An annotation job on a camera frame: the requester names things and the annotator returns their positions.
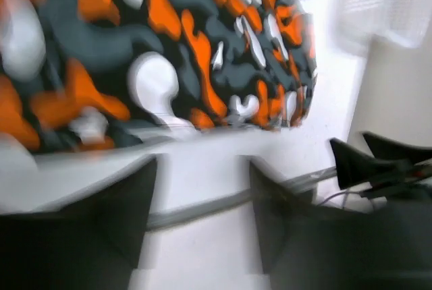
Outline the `orange camouflage patterned shorts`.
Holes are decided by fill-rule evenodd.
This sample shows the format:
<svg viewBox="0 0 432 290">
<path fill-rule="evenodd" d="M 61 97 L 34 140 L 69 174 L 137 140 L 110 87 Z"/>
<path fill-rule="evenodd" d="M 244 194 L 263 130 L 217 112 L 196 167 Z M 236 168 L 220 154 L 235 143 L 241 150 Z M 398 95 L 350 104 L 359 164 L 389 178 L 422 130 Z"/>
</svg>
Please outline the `orange camouflage patterned shorts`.
<svg viewBox="0 0 432 290">
<path fill-rule="evenodd" d="M 43 154 L 296 127 L 313 31 L 300 0 L 1 0 L 1 133 Z"/>
</svg>

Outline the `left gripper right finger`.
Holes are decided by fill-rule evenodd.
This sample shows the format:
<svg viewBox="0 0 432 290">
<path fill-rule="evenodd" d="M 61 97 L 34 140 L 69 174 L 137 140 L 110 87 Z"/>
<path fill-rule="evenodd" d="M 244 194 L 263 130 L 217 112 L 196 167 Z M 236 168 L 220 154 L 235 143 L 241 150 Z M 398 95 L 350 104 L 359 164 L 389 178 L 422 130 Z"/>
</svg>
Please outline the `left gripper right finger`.
<svg viewBox="0 0 432 290">
<path fill-rule="evenodd" d="M 273 289 L 430 289 L 431 205 L 370 213 L 316 206 L 254 163 L 250 190 L 263 272 Z"/>
</svg>

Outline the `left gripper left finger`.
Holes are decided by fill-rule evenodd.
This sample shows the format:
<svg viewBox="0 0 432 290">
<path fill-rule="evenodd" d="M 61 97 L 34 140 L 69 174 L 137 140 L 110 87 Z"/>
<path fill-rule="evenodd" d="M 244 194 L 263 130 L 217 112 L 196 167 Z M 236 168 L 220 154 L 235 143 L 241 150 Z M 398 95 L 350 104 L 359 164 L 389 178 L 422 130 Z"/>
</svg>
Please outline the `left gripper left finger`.
<svg viewBox="0 0 432 290">
<path fill-rule="evenodd" d="M 156 175 L 152 158 L 58 211 L 1 216 L 1 288 L 127 289 Z"/>
</svg>

